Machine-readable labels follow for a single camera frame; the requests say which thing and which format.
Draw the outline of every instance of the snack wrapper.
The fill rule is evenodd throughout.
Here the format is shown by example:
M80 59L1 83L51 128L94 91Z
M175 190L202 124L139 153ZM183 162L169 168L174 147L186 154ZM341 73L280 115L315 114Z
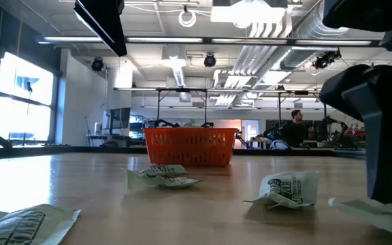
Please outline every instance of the snack wrapper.
M0 212L0 244L59 244L81 210L48 204L12 213Z
M148 174L140 174L134 171L126 170L128 189L142 189L148 186L169 187L169 188L185 188L193 186L202 180L194 180L187 177L169 178L164 176L151 176Z
M318 172L289 171L274 174L261 181L259 197L247 202L268 208L284 206L296 209L311 206L317 202L318 186Z
M139 172L141 175L148 176L163 176L169 178L175 178L187 175L185 168L181 165L164 165L158 167L150 167L148 169Z
M341 212L362 218L375 227L392 233L392 204L359 200L339 202L335 198L329 199L328 203Z

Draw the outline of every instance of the security camera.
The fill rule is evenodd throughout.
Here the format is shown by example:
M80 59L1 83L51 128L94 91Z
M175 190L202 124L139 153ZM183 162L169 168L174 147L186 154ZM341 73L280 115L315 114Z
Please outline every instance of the security camera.
M97 57L95 60L92 62L92 70L93 71L102 71L103 69L103 61L102 58Z
M214 54L207 54L205 61L203 62L205 67L213 67L216 65L216 58L214 58Z

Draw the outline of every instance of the table surface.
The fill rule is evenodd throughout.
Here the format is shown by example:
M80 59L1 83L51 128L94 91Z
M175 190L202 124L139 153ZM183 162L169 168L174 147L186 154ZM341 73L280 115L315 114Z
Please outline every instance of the table surface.
M365 162L335 157L233 157L227 168L188 167L190 189L125 189L123 169L145 154L60 154L0 160L0 210L41 203L82 209L62 244L390 244L392 233L327 205L365 199ZM319 171L315 208L264 210L265 175Z

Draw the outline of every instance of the man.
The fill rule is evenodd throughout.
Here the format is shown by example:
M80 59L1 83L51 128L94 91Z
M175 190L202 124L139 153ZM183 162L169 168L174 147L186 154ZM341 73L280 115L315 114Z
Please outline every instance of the man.
M293 110L291 117L293 118L293 122L286 128L285 140L292 147L300 147L303 145L304 139L308 136L308 128L300 123L304 118L300 110Z

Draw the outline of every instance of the orange basket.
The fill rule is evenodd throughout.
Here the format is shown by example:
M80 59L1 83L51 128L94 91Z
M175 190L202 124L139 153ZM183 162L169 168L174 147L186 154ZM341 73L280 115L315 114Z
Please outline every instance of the orange basket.
M149 160L156 164L229 165L237 129L145 128Z

